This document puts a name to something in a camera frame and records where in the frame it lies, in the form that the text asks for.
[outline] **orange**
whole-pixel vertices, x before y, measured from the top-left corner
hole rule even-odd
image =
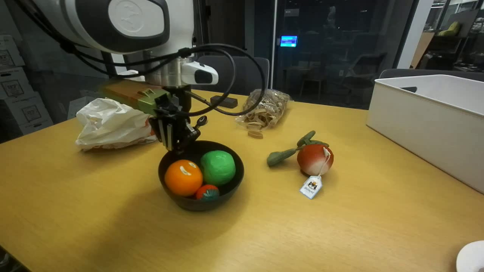
[[[190,196],[202,184],[201,169],[190,160],[177,160],[164,172],[166,187],[178,196]]]

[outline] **white bin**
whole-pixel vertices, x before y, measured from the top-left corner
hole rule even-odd
[[[378,79],[367,125],[484,192],[482,82],[437,74]]]

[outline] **black bowl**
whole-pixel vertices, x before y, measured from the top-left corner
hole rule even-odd
[[[216,200],[195,200],[193,196],[178,196],[178,195],[174,195],[172,192],[169,192],[169,189],[166,187],[166,183],[164,183],[164,172],[171,163],[181,160],[181,159],[186,159],[186,160],[192,160],[196,165],[199,165],[201,156],[208,151],[213,151],[213,150],[222,150],[222,151],[229,153],[234,163],[236,163],[236,175],[228,183],[217,186],[219,196]],[[220,204],[226,203],[226,200],[231,198],[231,195],[237,190],[239,184],[242,183],[243,163],[242,163],[240,157],[225,145],[220,145],[216,142],[208,142],[208,141],[196,141],[180,154],[172,153],[172,151],[166,153],[157,168],[157,174],[158,174],[158,178],[161,181],[164,192],[169,195],[169,198],[172,201],[175,201],[184,210],[202,212],[202,210],[216,209]]]

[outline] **red fruit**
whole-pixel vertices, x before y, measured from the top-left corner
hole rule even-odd
[[[323,175],[329,171],[332,160],[332,151],[323,144],[305,145],[298,153],[298,163],[305,175]]]

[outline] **toy fruit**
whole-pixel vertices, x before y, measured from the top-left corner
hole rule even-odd
[[[323,175],[332,160],[334,154],[325,144],[304,145],[298,153],[298,165],[305,175]]]
[[[201,169],[190,160],[177,160],[164,172],[169,192],[178,196],[190,196],[202,184]]]
[[[205,201],[205,200],[216,200],[217,195],[219,195],[219,192],[214,184],[204,184],[196,190],[195,198]]]
[[[236,175],[236,162],[222,150],[205,153],[201,157],[202,178],[208,184],[222,186]]]

